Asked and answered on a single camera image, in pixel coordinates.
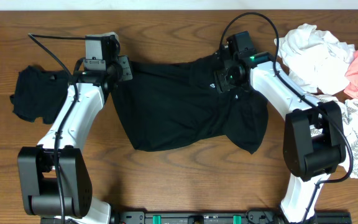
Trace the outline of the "black polo shirt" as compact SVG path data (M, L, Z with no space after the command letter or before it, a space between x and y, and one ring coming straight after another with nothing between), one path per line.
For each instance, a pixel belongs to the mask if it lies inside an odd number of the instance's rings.
M133 62L131 80L119 82L112 100L132 147L154 152L225 135L253 154L265 136L267 100L256 91L217 91L215 55L188 63Z

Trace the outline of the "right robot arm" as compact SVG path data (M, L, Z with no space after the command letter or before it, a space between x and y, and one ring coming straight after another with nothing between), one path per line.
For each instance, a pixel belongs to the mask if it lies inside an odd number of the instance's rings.
M351 155L339 106L307 95L285 74L276 55L256 51L247 31L228 37L218 57L224 64L215 73L220 93L256 91L285 122L283 157L291 176L276 222L321 223L314 210L321 188L334 182L331 174Z

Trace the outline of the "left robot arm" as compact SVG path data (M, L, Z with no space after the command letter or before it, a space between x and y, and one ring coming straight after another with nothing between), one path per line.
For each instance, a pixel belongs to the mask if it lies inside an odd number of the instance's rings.
M110 204L93 197L82 151L96 115L117 83L132 79L115 32L86 35L85 57L68 72L68 94L48 133L17 157L24 210L41 223L119 223Z

